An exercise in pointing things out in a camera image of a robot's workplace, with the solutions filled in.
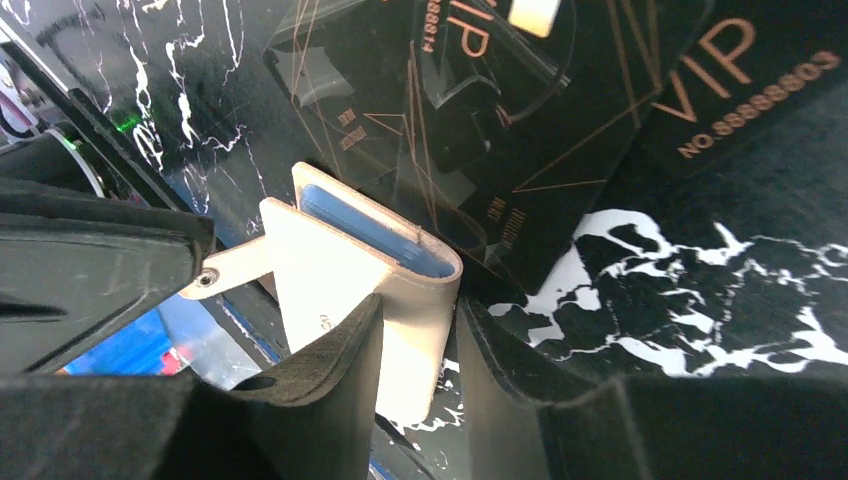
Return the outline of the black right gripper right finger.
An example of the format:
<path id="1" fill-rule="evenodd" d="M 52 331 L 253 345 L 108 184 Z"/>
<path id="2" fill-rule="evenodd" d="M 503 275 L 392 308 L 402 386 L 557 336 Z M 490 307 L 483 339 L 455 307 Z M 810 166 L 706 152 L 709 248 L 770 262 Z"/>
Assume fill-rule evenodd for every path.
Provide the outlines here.
<path id="1" fill-rule="evenodd" d="M 476 479 L 843 479 L 847 386 L 799 377 L 567 373 L 456 307 Z"/>

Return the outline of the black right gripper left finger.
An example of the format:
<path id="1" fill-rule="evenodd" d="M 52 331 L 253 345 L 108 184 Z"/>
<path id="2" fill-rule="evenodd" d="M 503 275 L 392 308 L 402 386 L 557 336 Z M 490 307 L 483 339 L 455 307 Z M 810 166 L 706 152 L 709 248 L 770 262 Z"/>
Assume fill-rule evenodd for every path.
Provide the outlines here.
<path id="1" fill-rule="evenodd" d="M 364 479 L 383 305 L 225 391 L 190 375 L 1 381 L 5 479 Z"/>

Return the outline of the beige card holder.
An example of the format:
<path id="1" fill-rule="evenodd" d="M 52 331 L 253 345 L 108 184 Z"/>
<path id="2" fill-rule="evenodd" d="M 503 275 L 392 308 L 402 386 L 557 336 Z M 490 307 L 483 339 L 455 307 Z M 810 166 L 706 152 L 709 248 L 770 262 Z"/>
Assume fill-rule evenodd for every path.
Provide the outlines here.
<path id="1" fill-rule="evenodd" d="M 205 299 L 271 275 L 295 352 L 379 294 L 385 327 L 376 410 L 401 425 L 425 421 L 463 274 L 460 256 L 308 163 L 291 174 L 295 202 L 263 199 L 263 235 L 206 258 L 182 296 Z"/>

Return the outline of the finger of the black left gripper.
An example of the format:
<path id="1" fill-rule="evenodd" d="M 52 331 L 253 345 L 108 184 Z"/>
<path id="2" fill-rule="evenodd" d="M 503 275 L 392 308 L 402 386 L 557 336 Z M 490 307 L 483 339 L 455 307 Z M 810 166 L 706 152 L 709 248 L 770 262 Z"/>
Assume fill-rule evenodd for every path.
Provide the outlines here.
<path id="1" fill-rule="evenodd" d="M 52 373 L 188 286 L 211 219 L 1 182 L 1 372 Z"/>

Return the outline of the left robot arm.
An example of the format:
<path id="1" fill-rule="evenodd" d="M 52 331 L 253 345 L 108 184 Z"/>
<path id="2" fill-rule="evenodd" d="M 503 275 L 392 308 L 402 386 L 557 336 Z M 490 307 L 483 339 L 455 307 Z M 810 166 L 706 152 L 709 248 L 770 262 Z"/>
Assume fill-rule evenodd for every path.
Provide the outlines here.
<path id="1" fill-rule="evenodd" d="M 1 372 L 52 373 L 188 286 L 215 244 L 1 18 Z"/>

